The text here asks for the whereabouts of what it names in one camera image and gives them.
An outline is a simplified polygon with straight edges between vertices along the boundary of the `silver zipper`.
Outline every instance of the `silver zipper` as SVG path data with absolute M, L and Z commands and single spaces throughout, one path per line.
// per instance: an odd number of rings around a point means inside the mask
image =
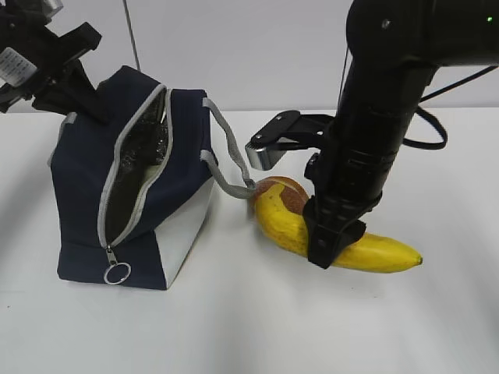
M 145 204 L 145 195 L 147 194 L 147 191 L 149 188 L 152 186 L 152 184 L 159 178 L 163 170 L 165 169 L 165 165 L 168 163 L 171 151 L 172 151 L 172 145 L 173 145 L 173 140 L 172 140 L 172 121 L 171 121 L 171 112 L 170 112 L 170 97 L 171 97 L 171 90 L 167 90 L 167 93 L 165 95 L 165 110 L 162 116 L 162 121 L 166 120 L 168 121 L 168 133 L 170 134 L 170 140 L 168 144 L 168 151 L 165 156 L 165 159 L 163 160 L 161 166 L 158 168 L 157 172 L 151 176 L 142 186 L 140 189 L 139 193 L 137 194 L 135 206 L 133 208 L 132 214 L 130 214 L 130 219 L 129 223 L 126 225 L 126 227 L 123 229 L 123 232 L 112 242 L 112 243 L 107 243 L 107 239 L 105 236 L 105 216 L 108 211 L 108 205 L 109 205 L 109 197 L 111 195 L 111 191 L 114 188 L 115 184 L 115 179 L 116 175 L 118 174 L 118 169 L 119 169 L 119 163 L 120 163 L 120 155 L 121 155 L 121 147 L 123 140 L 126 138 L 126 136 L 129 134 L 129 132 L 132 130 L 133 126 L 135 125 L 136 120 L 143 114 L 143 112 L 147 109 L 147 107 L 152 103 L 152 101 L 157 97 L 157 95 L 163 91 L 166 90 L 166 87 L 163 85 L 158 86 L 153 93 L 148 97 L 148 99 L 143 103 L 141 106 L 142 111 L 139 110 L 137 113 L 133 116 L 133 118 L 130 120 L 130 125 L 126 130 L 123 130 L 122 134 L 120 134 L 119 138 L 119 147 L 115 150 L 115 160 L 113 161 L 113 166 L 111 166 L 111 169 L 115 169 L 114 172 L 111 175 L 111 172 L 109 173 L 108 178 L 110 179 L 110 182 L 107 182 L 108 184 L 106 188 L 106 195 L 102 196 L 101 198 L 101 206 L 99 208 L 99 218 L 97 219 L 97 233 L 99 236 L 99 240 L 101 242 L 101 246 L 103 249 L 106 249 L 106 254 L 108 256 L 108 262 L 109 262 L 109 268 L 106 270 L 104 274 L 104 281 L 107 284 L 121 284 L 123 283 L 130 275 L 131 273 L 131 266 L 128 263 L 119 263 L 118 260 L 116 259 L 116 255 L 112 251 L 111 247 L 116 247 L 119 245 L 135 228 L 135 226 L 138 224 L 138 221 L 140 219 L 139 213 L 142 211 L 142 207 Z M 126 266 L 129 271 L 126 277 L 124 279 L 120 280 L 118 283 L 112 283 L 108 281 L 108 274 L 111 270 L 116 268 L 117 266 Z
M 104 272 L 104 282 L 106 282 L 106 284 L 109 284 L 111 286 L 116 286 L 116 285 L 121 284 L 124 281 L 126 281 L 130 277 L 130 274 L 132 273 L 132 267 L 130 266 L 130 264 L 129 263 L 119 263 L 118 260 L 116 259 L 116 254 L 114 253 L 114 251 L 112 250 L 110 245 L 108 245 L 108 247 L 106 248 L 106 255 L 108 256 L 109 267 Z M 120 267 L 120 266 L 124 266 L 126 268 L 125 276 L 116 282 L 111 282 L 109 280 L 109 274 L 114 269 L 116 269 L 117 267 Z

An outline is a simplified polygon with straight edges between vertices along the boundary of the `banana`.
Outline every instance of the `banana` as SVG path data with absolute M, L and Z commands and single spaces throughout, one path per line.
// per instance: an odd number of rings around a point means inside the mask
M 256 219 L 264 234 L 277 245 L 307 257 L 308 232 L 300 214 L 288 209 L 281 194 L 288 185 L 275 182 L 255 200 Z M 423 258 L 413 248 L 391 238 L 365 234 L 347 247 L 332 266 L 373 273 L 396 273 L 421 265 Z

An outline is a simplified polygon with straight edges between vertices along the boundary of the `zipper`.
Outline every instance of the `zipper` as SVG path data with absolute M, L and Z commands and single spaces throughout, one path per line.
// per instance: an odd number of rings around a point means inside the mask
M 149 178 L 142 184 L 140 187 L 140 190 L 137 194 L 135 204 L 133 206 L 133 211 L 130 214 L 129 221 L 123 231 L 121 232 L 120 235 L 116 239 L 114 239 L 111 243 L 108 243 L 108 240 L 106 238 L 106 215 L 108 212 L 108 206 L 109 206 L 109 200 L 111 197 L 111 193 L 113 191 L 113 188 L 115 186 L 115 180 L 119 172 L 119 166 L 121 162 L 121 151 L 122 151 L 122 146 L 123 143 L 130 133 L 132 131 L 134 125 L 136 122 L 140 119 L 140 117 L 143 115 L 143 113 L 148 109 L 148 107 L 153 103 L 153 101 L 157 98 L 158 94 L 161 94 L 163 91 L 166 91 L 165 94 L 165 107 L 163 109 L 163 113 L 161 116 L 161 123 L 167 124 L 168 128 L 168 147 L 167 151 L 165 154 L 164 160 L 161 162 L 160 165 L 158 165 L 157 170 L 149 176 Z M 122 133 L 119 135 L 118 140 L 116 141 L 115 144 L 115 159 L 111 165 L 111 169 L 108 174 L 108 179 L 106 181 L 106 184 L 104 186 L 104 190 L 101 195 L 101 203 L 99 206 L 99 214 L 97 218 L 97 233 L 99 237 L 99 242 L 101 243 L 101 247 L 105 249 L 106 251 L 106 256 L 108 257 L 108 263 L 109 267 L 106 269 L 104 273 L 104 281 L 107 284 L 111 285 L 117 285 L 121 284 L 128 277 L 130 276 L 132 269 L 131 266 L 128 263 L 120 263 L 117 258 L 116 254 L 113 250 L 114 247 L 119 245 L 123 240 L 126 239 L 126 237 L 133 231 L 135 226 L 140 221 L 140 217 L 142 216 L 142 211 L 143 211 L 143 206 L 146 202 L 147 198 L 147 192 L 149 191 L 149 188 L 157 181 L 157 179 L 161 176 L 163 173 L 163 170 L 166 167 L 166 164 L 169 161 L 170 155 L 172 153 L 172 147 L 173 147 L 173 129 L 172 129 L 172 108 L 171 108 L 171 96 L 172 96 L 172 90 L 167 90 L 165 86 L 159 85 L 156 87 L 156 89 L 151 93 L 151 95 L 144 101 L 144 103 L 140 106 L 139 110 L 135 113 L 135 115 L 130 119 L 129 123 L 125 126 L 123 129 Z M 115 269 L 118 266 L 124 266 L 127 269 L 126 275 L 119 280 L 118 282 L 110 282 L 108 279 L 109 273 Z

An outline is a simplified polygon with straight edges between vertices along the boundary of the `cable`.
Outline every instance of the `cable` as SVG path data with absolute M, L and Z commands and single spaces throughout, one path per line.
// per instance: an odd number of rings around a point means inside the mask
M 345 53 L 345 62 L 343 63 L 343 73 L 342 73 L 342 84 L 340 85 L 340 94 L 338 95 L 338 108 L 340 108 L 340 102 L 342 101 L 342 94 L 343 94 L 343 86 L 345 85 L 345 74 L 346 74 L 346 66 L 349 62 L 349 46 L 346 46 L 346 53 Z
M 428 101 L 428 100 L 431 100 L 437 96 L 440 96 L 441 94 L 445 94 L 447 93 L 448 91 L 450 90 L 453 90 L 454 88 L 458 88 L 460 86 L 463 86 L 469 82 L 472 82 L 473 80 L 475 79 L 479 79 L 481 76 L 484 76 L 486 74 L 488 74 L 489 72 L 493 72 L 495 69 L 497 69 L 499 66 L 489 66 L 488 68 L 484 69 L 484 70 L 480 70 L 479 72 L 477 72 L 476 74 L 473 74 L 472 76 L 469 76 L 467 78 L 464 78 L 456 83 L 453 83 L 451 84 L 450 86 L 447 86 L 447 87 L 444 87 L 438 91 L 435 91 L 433 93 L 430 93 L 429 95 L 423 97 L 420 101 L 420 103 L 423 103 L 425 101 Z
M 128 32 L 130 35 L 130 42 L 132 43 L 133 57 L 135 58 L 135 65 L 137 67 L 137 70 L 140 72 L 141 70 L 140 70 L 139 53 L 137 52 L 137 45 L 135 42 L 135 37 L 133 36 L 132 20 L 130 18 L 130 11 L 128 9 L 127 0 L 123 0 L 123 7 L 125 8 L 126 23 L 128 24 Z
M 423 103 L 424 101 L 431 100 L 437 96 L 440 96 L 442 94 L 445 94 L 449 92 L 450 90 L 453 90 L 454 88 L 458 88 L 460 86 L 463 86 L 469 82 L 472 82 L 475 79 L 479 79 L 481 76 L 485 76 L 489 72 L 493 72 L 495 69 L 497 69 L 498 66 L 489 66 L 488 68 L 485 68 L 483 70 L 480 70 L 479 72 L 459 80 L 456 83 L 451 84 L 450 86 L 446 86 L 440 90 L 437 90 L 433 93 L 430 93 L 429 95 L 426 95 L 423 97 L 420 101 L 420 103 Z M 411 139 L 404 139 L 404 145 L 405 146 L 410 146 L 411 148 L 417 148 L 420 150 L 443 150 L 447 146 L 448 142 L 448 134 L 447 130 L 445 130 L 445 127 L 438 121 L 438 118 L 435 117 L 434 115 L 430 114 L 429 112 L 425 111 L 421 107 L 418 107 L 416 110 L 416 114 L 427 121 L 432 127 L 437 130 L 438 135 L 441 136 L 442 142 L 441 143 L 425 143 L 425 142 L 418 142 L 415 140 Z

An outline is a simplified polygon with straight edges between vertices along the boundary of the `white table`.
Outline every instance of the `white table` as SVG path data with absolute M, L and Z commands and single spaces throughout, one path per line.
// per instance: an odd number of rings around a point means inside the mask
M 423 266 L 393 275 L 323 271 L 276 248 L 244 202 L 218 192 L 166 292 L 58 279 L 46 160 L 62 117 L 0 116 L 0 372 L 499 372 L 499 109 L 434 113 L 448 127 L 448 148 L 404 148 L 367 218 L 369 231 L 415 246 Z M 227 119 L 243 146 L 274 114 Z M 411 135 L 436 139 L 428 128 L 415 120 Z M 290 153 L 271 174 L 311 192 L 303 178 L 310 154 Z

